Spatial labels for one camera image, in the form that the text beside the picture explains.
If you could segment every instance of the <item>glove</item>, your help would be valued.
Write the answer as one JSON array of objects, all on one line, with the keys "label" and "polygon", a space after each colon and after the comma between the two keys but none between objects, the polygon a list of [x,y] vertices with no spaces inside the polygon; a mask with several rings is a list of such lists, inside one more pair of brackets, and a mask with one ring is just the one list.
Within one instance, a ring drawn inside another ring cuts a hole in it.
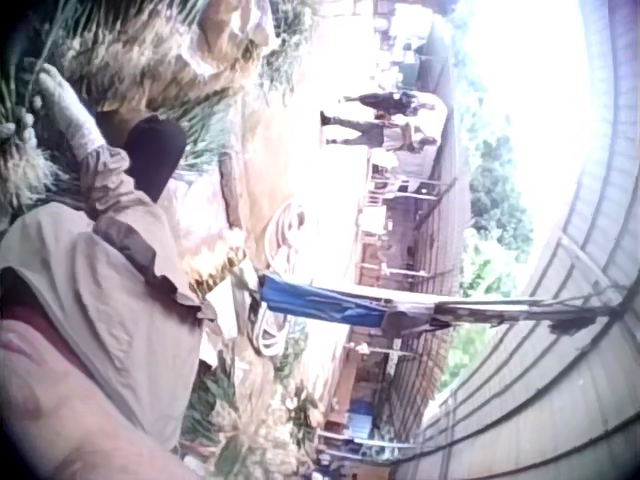
[{"label": "glove", "polygon": [[18,125],[13,122],[3,123],[0,125],[0,141],[5,142],[14,135],[17,136],[22,143],[37,148],[36,132],[33,130],[33,115],[19,107],[17,112]]},{"label": "glove", "polygon": [[[25,60],[27,71],[32,72],[27,74],[29,79],[33,77],[36,63],[35,59]],[[106,144],[95,119],[53,66],[42,65],[34,78],[34,87],[42,95],[47,112],[64,133],[78,160]]]}]

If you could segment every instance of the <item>blue tarp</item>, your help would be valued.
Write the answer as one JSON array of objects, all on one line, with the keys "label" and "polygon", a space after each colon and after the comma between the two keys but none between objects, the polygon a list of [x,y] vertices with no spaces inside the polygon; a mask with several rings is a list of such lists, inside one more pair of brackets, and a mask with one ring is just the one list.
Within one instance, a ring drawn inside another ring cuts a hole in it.
[{"label": "blue tarp", "polygon": [[264,274],[260,299],[275,313],[379,328],[386,309],[379,304],[323,288],[291,283],[273,273]]}]

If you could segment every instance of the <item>pole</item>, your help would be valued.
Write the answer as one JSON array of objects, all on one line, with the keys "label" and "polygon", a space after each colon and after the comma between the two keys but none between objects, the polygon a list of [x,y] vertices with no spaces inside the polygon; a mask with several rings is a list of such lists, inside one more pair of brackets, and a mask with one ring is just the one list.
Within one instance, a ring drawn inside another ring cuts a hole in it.
[{"label": "pole", "polygon": [[385,448],[415,448],[416,445],[413,443],[391,443],[384,442],[382,440],[369,440],[368,438],[353,438],[348,435],[340,435],[338,433],[331,433],[325,430],[318,431],[319,437],[332,438],[334,440],[351,440],[354,443],[359,445],[371,445],[373,447],[385,447]]}]

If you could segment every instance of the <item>wooden post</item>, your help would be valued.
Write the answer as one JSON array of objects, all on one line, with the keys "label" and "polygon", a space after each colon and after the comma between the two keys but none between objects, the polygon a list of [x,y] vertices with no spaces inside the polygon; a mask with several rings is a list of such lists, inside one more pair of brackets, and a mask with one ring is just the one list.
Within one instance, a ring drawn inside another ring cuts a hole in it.
[{"label": "wooden post", "polygon": [[442,200],[444,199],[444,197],[447,196],[447,194],[453,190],[453,187],[455,186],[456,182],[458,181],[458,177],[454,178],[453,181],[447,185],[447,188],[444,189],[444,192],[442,192],[442,194],[440,195],[440,197],[438,197],[438,199],[431,204],[431,206],[429,207],[429,209],[421,214],[418,217],[418,220],[416,221],[416,225],[415,227],[413,227],[413,229],[417,232],[419,231],[422,226],[425,224],[425,222],[429,219],[429,217],[433,214],[433,212],[436,211],[436,209],[440,206],[440,204],[442,203]]}]

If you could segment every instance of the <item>hose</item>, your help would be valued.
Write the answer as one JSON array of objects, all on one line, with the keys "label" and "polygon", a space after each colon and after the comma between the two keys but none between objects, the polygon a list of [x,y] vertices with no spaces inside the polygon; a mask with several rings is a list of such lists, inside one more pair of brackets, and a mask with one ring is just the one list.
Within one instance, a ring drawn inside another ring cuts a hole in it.
[{"label": "hose", "polygon": [[[296,250],[293,233],[298,232],[303,225],[307,224],[304,209],[296,198],[285,202],[271,217],[264,236],[264,252],[269,268],[280,276],[293,273],[294,265],[290,265],[291,253]],[[275,248],[272,248],[272,240],[275,240]],[[282,248],[288,248],[287,264],[278,264],[274,251],[279,252]],[[264,356],[271,357],[282,353],[285,342],[289,334],[290,318],[283,317],[284,326],[280,332],[274,332],[267,325],[267,307],[262,305],[258,313],[258,318],[253,329],[253,343]],[[263,334],[267,332],[273,336],[270,340],[263,340]]]}]

